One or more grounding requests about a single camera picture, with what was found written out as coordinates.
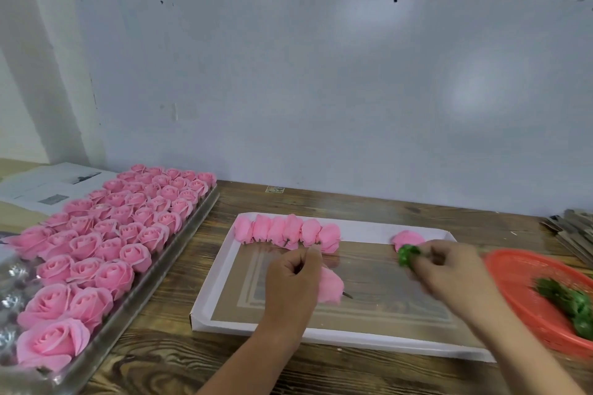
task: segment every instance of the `forearm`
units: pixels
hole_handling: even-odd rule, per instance
[[[268,395],[297,346],[279,331],[258,328],[197,395]]]
[[[473,326],[514,394],[584,395],[556,359],[507,307]]]

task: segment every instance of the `person's left hand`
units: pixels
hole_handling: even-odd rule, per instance
[[[284,253],[270,263],[266,309],[256,332],[272,332],[298,347],[317,305],[322,263],[322,254],[314,246]]]

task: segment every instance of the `red plastic basket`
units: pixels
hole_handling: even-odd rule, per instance
[[[593,299],[593,279],[555,259],[525,250],[496,250],[484,261],[507,303],[538,339],[564,354],[593,358],[593,342],[578,337],[570,320],[532,288],[535,278],[554,278]]]

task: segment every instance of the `hand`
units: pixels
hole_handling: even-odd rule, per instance
[[[411,265],[425,290],[470,327],[484,326],[509,311],[476,248],[431,240],[419,245]]]
[[[317,305],[321,273],[322,254],[314,246],[272,261],[266,275],[266,309],[256,332],[271,332],[296,349]]]

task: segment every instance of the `wooden table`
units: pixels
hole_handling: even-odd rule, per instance
[[[191,331],[189,312],[237,214],[259,211],[393,223],[449,230],[483,252],[500,247],[537,251],[591,275],[538,218],[447,206],[353,197],[300,189],[219,182],[210,216],[173,265],[142,313],[119,339],[84,394],[191,394],[245,341]],[[559,356],[593,393],[593,365]],[[356,348],[303,344],[275,394],[504,394],[495,364]]]

